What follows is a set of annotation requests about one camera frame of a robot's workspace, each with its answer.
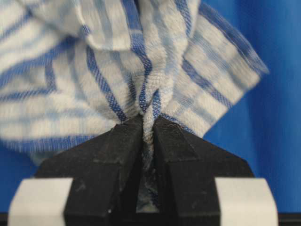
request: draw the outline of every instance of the white tape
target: white tape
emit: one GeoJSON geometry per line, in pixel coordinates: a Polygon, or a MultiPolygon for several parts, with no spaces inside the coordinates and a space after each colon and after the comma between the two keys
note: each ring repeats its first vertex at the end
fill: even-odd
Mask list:
{"type": "Polygon", "coordinates": [[[277,208],[263,178],[215,178],[221,226],[278,226],[277,208]]]}
{"type": "Polygon", "coordinates": [[[72,178],[24,179],[12,200],[8,226],[64,226],[72,178]]]}

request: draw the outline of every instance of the blue stripe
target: blue stripe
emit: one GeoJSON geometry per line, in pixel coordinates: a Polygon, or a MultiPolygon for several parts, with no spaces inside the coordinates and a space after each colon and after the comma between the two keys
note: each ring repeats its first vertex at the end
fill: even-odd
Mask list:
{"type": "Polygon", "coordinates": [[[111,58],[116,62],[116,65],[119,67],[121,74],[123,76],[124,81],[127,84],[128,90],[130,91],[132,100],[130,103],[134,102],[136,100],[136,88],[133,82],[132,74],[128,69],[122,64],[120,53],[117,51],[111,51],[110,52],[111,58]]]}
{"type": "Polygon", "coordinates": [[[16,75],[22,75],[24,72],[34,67],[45,66],[47,63],[57,58],[62,52],[72,47],[77,41],[77,38],[67,36],[58,45],[41,56],[31,60],[24,60],[23,62],[20,62],[5,70],[0,74],[0,88],[10,82],[16,75]]]}
{"type": "Polygon", "coordinates": [[[216,122],[216,119],[208,111],[206,111],[202,106],[195,104],[195,101],[197,100],[198,96],[199,96],[199,93],[195,94],[194,97],[190,98],[190,97],[185,96],[178,89],[174,89],[175,100],[181,106],[183,106],[183,107],[179,108],[179,110],[174,115],[175,116],[180,115],[183,111],[186,111],[187,109],[191,109],[195,114],[202,117],[206,122],[208,122],[209,125],[213,125],[216,122]]]}
{"type": "Polygon", "coordinates": [[[118,116],[120,121],[127,120],[127,117],[121,110],[119,104],[117,103],[117,100],[114,97],[109,84],[107,83],[107,81],[105,80],[105,78],[102,76],[102,74],[100,73],[100,71],[98,69],[97,62],[95,60],[94,51],[89,46],[87,46],[86,51],[87,51],[88,69],[93,74],[96,82],[99,85],[100,90],[104,93],[105,98],[107,99],[110,108],[118,116]]]}
{"type": "Polygon", "coordinates": [[[112,46],[112,37],[113,37],[113,31],[111,27],[111,23],[109,21],[109,16],[105,7],[105,3],[102,0],[94,0],[94,3],[99,10],[98,16],[101,21],[102,30],[105,38],[105,43],[110,48],[112,46]]]}
{"type": "Polygon", "coordinates": [[[173,122],[179,124],[179,125],[180,125],[181,127],[183,127],[183,129],[186,130],[187,132],[192,133],[192,134],[195,134],[195,132],[194,132],[192,129],[190,129],[190,128],[187,127],[184,123],[182,123],[182,122],[180,122],[179,120],[177,120],[175,117],[172,117],[172,116],[170,116],[170,115],[168,115],[168,114],[165,114],[165,113],[161,113],[160,116],[162,116],[163,118],[166,118],[167,120],[170,120],[170,121],[173,121],[173,122]]]}
{"type": "Polygon", "coordinates": [[[152,115],[154,116],[154,120],[158,118],[161,112],[161,100],[159,95],[159,90],[154,93],[152,100],[152,115]]]}
{"type": "Polygon", "coordinates": [[[152,71],[152,63],[146,56],[143,35],[132,34],[132,42],[133,42],[132,51],[139,57],[144,67],[144,81],[139,95],[139,107],[145,113],[148,107],[148,103],[146,102],[145,88],[146,88],[147,78],[150,72],[152,71]]]}
{"type": "Polygon", "coordinates": [[[28,116],[25,115],[25,116],[18,117],[16,119],[6,119],[3,121],[0,120],[0,125],[1,127],[7,125],[10,126],[11,124],[15,124],[15,123],[17,123],[18,125],[22,125],[26,123],[32,125],[35,121],[46,120],[46,119],[57,121],[60,120],[61,118],[63,119],[75,118],[74,120],[83,119],[84,121],[87,121],[90,116],[97,116],[98,118],[105,120],[102,117],[102,115],[97,111],[93,111],[86,108],[68,109],[61,112],[58,112],[57,110],[54,109],[54,110],[47,110],[42,114],[35,115],[35,116],[29,114],[28,116]]]}
{"type": "Polygon", "coordinates": [[[187,2],[186,0],[174,0],[174,2],[185,21],[186,35],[189,36],[191,32],[191,15],[187,6],[187,2]]]}
{"type": "Polygon", "coordinates": [[[213,85],[207,79],[199,75],[186,59],[183,59],[182,68],[193,82],[195,82],[203,90],[208,92],[217,101],[219,101],[228,109],[232,107],[232,103],[226,97],[224,97],[216,88],[214,88],[213,85]]]}
{"type": "MultiPolygon", "coordinates": [[[[9,52],[17,52],[17,51],[23,51],[25,49],[34,47],[34,45],[37,44],[38,41],[43,41],[43,38],[46,34],[53,31],[53,26],[51,24],[63,24],[65,17],[68,15],[69,11],[72,9],[74,4],[71,4],[72,2],[67,1],[63,6],[61,6],[58,9],[58,15],[60,15],[59,18],[55,18],[54,20],[49,20],[49,24],[45,24],[45,26],[41,29],[40,33],[34,37],[32,40],[24,42],[21,47],[15,47],[15,48],[8,48],[0,52],[0,56],[9,53],[9,52]]],[[[83,25],[80,30],[80,32],[89,32],[89,28],[86,25],[83,25]]]]}
{"type": "Polygon", "coordinates": [[[226,20],[220,17],[215,10],[207,4],[202,3],[198,8],[198,13],[223,32],[225,37],[238,48],[238,52],[245,59],[249,67],[258,73],[259,76],[262,73],[268,73],[269,70],[257,56],[250,43],[226,20]]]}
{"type": "Polygon", "coordinates": [[[6,102],[11,100],[24,100],[26,98],[33,97],[33,96],[47,95],[52,91],[53,91],[52,89],[38,89],[38,90],[29,90],[24,92],[16,92],[16,93],[0,96],[0,102],[6,102]]]}
{"type": "Polygon", "coordinates": [[[199,31],[195,31],[193,34],[193,39],[192,39],[192,43],[194,45],[198,45],[200,46],[206,53],[206,56],[212,60],[212,62],[219,68],[220,73],[217,73],[215,75],[215,78],[218,76],[222,76],[223,71],[225,73],[228,73],[228,75],[231,77],[232,81],[237,85],[237,87],[239,89],[241,89],[242,91],[247,90],[249,87],[247,84],[244,84],[241,79],[232,72],[232,70],[230,69],[230,66],[235,63],[238,58],[241,58],[241,55],[238,54],[235,57],[231,57],[229,59],[229,62],[223,60],[223,58],[214,51],[214,47],[211,46],[211,44],[204,39],[204,37],[200,34],[199,31]]]}
{"type": "Polygon", "coordinates": [[[133,0],[122,0],[122,4],[127,13],[127,25],[131,30],[142,30],[137,7],[133,0]]]}
{"type": "Polygon", "coordinates": [[[49,89],[56,90],[55,74],[53,72],[52,61],[45,65],[45,79],[49,89]]]}
{"type": "Polygon", "coordinates": [[[20,29],[24,24],[26,24],[29,21],[30,18],[32,18],[32,13],[30,11],[27,11],[25,15],[23,15],[20,19],[18,19],[13,25],[11,25],[0,35],[0,42],[6,39],[9,35],[16,32],[18,29],[20,29]]]}
{"type": "MultiPolygon", "coordinates": [[[[127,13],[127,25],[132,30],[142,30],[139,20],[139,15],[135,3],[132,0],[122,1],[124,9],[127,13]]],[[[139,95],[139,107],[145,113],[148,107],[146,102],[145,88],[147,78],[152,71],[152,63],[148,59],[144,46],[144,39],[142,33],[130,33],[131,36],[131,50],[139,57],[144,67],[144,81],[139,95]]]]}
{"type": "Polygon", "coordinates": [[[91,29],[89,28],[88,25],[82,25],[79,28],[78,36],[82,39],[84,39],[87,35],[91,33],[91,29]]]}
{"type": "Polygon", "coordinates": [[[43,29],[41,29],[41,31],[39,32],[39,34],[37,36],[35,36],[32,40],[30,41],[26,41],[22,44],[22,46],[20,47],[10,47],[7,49],[4,49],[2,51],[0,51],[0,57],[2,57],[3,55],[6,55],[7,53],[13,53],[13,52],[20,52],[20,51],[24,51],[30,47],[34,47],[38,41],[42,41],[44,36],[51,31],[51,27],[50,25],[46,24],[45,27],[43,27],[43,29]]]}
{"type": "Polygon", "coordinates": [[[90,140],[97,135],[77,135],[65,137],[49,137],[28,140],[2,140],[3,144],[14,150],[19,151],[53,151],[53,150],[67,150],[71,147],[77,146],[90,140]]]}

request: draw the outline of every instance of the blue background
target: blue background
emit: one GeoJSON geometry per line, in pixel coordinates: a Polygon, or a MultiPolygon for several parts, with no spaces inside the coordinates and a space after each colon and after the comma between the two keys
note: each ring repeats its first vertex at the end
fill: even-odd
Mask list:
{"type": "MultiPolygon", "coordinates": [[[[301,0],[203,0],[251,42],[270,74],[205,135],[267,179],[278,211],[301,212],[301,0]]],[[[36,170],[0,144],[0,211],[36,170]]]]}

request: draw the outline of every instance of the striped cloth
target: striped cloth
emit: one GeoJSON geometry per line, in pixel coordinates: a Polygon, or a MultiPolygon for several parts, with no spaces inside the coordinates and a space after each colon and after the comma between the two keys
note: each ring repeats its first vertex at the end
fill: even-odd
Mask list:
{"type": "Polygon", "coordinates": [[[33,156],[141,114],[150,172],[159,115],[202,137],[267,71],[200,0],[0,1],[0,139],[33,156]]]}

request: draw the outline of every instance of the fabric fold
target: fabric fold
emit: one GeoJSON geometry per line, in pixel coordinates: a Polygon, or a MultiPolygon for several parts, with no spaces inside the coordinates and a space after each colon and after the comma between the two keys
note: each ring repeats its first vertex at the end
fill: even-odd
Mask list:
{"type": "Polygon", "coordinates": [[[0,11],[0,139],[35,161],[141,114],[151,178],[159,115],[202,137],[268,72],[199,0],[11,0],[0,11]]]}

